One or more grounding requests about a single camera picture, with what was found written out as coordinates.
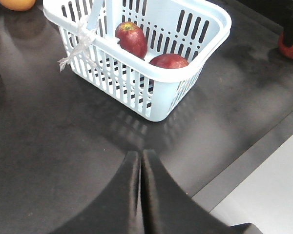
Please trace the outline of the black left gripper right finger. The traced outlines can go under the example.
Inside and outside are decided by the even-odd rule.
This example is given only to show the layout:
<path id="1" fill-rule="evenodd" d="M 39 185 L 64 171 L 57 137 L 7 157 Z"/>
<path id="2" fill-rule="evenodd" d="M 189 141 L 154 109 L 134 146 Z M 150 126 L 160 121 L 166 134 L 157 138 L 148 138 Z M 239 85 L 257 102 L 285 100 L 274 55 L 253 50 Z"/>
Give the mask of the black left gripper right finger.
<path id="1" fill-rule="evenodd" d="M 195 203 L 154 150 L 143 150 L 141 203 L 146 234 L 259 234 L 252 223 L 228 226 Z"/>

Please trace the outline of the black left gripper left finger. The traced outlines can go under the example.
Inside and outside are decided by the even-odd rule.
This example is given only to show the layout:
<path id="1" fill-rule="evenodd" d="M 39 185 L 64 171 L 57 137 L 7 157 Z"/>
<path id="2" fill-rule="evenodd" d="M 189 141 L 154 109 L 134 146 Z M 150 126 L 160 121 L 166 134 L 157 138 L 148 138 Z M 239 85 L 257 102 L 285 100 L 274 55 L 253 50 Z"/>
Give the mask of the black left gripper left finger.
<path id="1" fill-rule="evenodd" d="M 129 151 L 98 197 L 54 234 L 135 234 L 141 158 Z"/>

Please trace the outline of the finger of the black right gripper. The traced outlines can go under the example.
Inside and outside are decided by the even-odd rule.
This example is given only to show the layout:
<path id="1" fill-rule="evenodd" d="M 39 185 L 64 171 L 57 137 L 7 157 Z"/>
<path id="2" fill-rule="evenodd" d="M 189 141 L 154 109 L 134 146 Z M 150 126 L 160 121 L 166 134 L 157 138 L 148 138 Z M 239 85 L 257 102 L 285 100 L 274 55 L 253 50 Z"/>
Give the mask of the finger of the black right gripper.
<path id="1" fill-rule="evenodd" d="M 286 15 L 283 26 L 283 43 L 287 47 L 293 46 L 293 0 L 286 1 Z"/>

